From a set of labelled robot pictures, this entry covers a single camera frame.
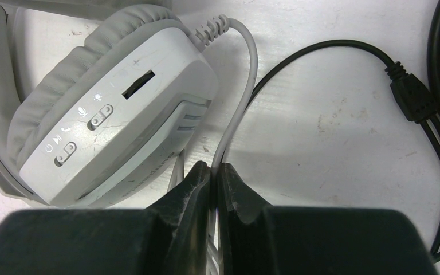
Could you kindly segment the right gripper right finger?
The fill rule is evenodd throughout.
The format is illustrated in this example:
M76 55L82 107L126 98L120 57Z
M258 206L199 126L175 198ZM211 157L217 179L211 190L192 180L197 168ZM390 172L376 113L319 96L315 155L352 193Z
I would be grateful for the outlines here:
M263 210L269 203L232 164L217 173L219 252L223 274L268 274L272 264Z

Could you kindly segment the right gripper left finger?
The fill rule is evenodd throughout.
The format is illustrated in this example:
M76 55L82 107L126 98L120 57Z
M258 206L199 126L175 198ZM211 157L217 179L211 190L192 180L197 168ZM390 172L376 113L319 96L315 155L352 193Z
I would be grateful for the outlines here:
M198 161L185 179L149 206L157 214L146 274L205 274L210 169Z

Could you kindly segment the white grey headphones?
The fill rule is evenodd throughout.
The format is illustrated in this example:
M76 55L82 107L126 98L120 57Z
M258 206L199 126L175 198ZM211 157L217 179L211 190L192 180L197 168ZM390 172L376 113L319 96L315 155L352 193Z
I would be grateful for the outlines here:
M202 52L220 15L191 31L164 4L27 1L100 25L29 93L15 83L0 4L0 192L59 208L108 207L155 180L201 122L218 79Z

